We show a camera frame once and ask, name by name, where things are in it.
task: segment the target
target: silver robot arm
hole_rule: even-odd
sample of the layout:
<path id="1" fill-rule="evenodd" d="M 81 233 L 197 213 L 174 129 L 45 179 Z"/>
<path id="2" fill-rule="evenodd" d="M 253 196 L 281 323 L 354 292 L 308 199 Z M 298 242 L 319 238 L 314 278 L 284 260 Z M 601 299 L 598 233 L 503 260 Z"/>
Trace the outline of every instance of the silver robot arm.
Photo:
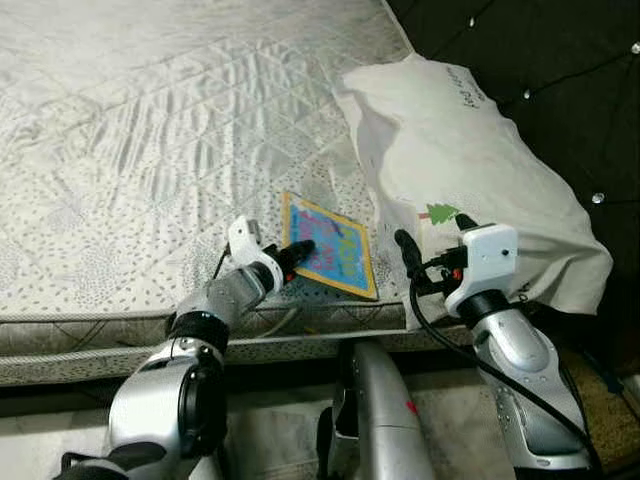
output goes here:
<path id="1" fill-rule="evenodd" d="M 561 377 L 554 345 L 505 296 L 516 268 L 517 232 L 505 225 L 477 227 L 466 216 L 456 220 L 464 229 L 460 246 L 426 264 L 408 233 L 396 232 L 412 280 L 416 296 L 412 306 L 418 310 L 418 319 L 438 339 L 438 332 L 419 311 L 417 297 L 443 293 L 449 314 L 461 318 L 471 331 L 477 358 L 498 371 L 480 368 L 493 391 L 518 478 L 596 477 L 598 468 L 593 462 L 597 458 L 593 458 L 590 442 L 585 442 L 582 411 Z M 441 282 L 430 280 L 429 267 L 441 268 Z M 440 341 L 447 344 L 446 338 Z M 499 374 L 508 377 L 509 384 L 497 378 Z M 559 412 L 572 428 L 532 402 L 531 395 L 523 396 L 523 389 Z"/>
<path id="2" fill-rule="evenodd" d="M 177 308 L 168 339 L 120 387 L 109 414 L 109 449 L 65 469 L 69 479 L 187 478 L 226 434 L 224 353 L 229 331 L 247 311 L 292 278 L 314 248 L 299 242 L 262 250 L 255 222 L 229 229 L 239 268 L 211 279 Z"/>

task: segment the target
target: pillow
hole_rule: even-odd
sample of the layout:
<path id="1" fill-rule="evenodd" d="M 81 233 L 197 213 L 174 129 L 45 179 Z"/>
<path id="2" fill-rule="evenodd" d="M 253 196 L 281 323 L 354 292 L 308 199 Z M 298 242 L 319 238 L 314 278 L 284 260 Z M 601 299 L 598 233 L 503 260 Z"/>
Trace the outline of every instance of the pillow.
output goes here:
<path id="1" fill-rule="evenodd" d="M 379 242 L 404 287 L 394 231 L 411 233 L 426 261 L 457 245 L 453 219 L 463 212 L 518 230 L 512 300 L 596 313 L 609 252 L 569 185 L 531 153 L 468 69 L 411 54 L 345 74 L 334 95 L 375 196 Z M 441 295 L 421 302 L 428 318 L 445 314 Z M 412 315 L 408 323 L 417 326 Z"/>

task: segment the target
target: colorful card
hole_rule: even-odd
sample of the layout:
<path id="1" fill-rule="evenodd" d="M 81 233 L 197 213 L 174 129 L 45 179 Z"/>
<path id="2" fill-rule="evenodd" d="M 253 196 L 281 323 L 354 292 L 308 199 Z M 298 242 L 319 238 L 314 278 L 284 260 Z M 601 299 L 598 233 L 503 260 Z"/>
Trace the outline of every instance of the colorful card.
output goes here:
<path id="1" fill-rule="evenodd" d="M 284 194 L 284 244 L 314 240 L 316 250 L 296 268 L 303 277 L 377 300 L 367 231 L 292 193 Z"/>

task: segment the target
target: tufted button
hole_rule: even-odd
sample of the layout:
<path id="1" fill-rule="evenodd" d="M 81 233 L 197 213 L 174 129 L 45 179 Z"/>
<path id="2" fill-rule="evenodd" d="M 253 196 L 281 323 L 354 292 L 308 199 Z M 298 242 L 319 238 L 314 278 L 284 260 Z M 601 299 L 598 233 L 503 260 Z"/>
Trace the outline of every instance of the tufted button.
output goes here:
<path id="1" fill-rule="evenodd" d="M 591 196 L 591 202 L 595 203 L 596 205 L 604 202 L 604 193 L 602 192 L 596 192 Z"/>

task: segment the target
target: mattress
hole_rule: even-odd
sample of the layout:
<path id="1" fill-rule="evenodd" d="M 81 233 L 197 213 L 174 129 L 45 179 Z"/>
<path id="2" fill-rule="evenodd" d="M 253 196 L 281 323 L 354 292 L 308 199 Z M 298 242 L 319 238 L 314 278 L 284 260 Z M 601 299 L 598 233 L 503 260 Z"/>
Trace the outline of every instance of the mattress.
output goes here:
<path id="1" fill-rule="evenodd" d="M 410 51 L 380 0 L 1 1 L 0 352 L 161 341 L 237 215 L 281 243 L 284 191 L 367 226 L 379 301 L 299 279 L 235 338 L 402 329 L 331 89 Z"/>

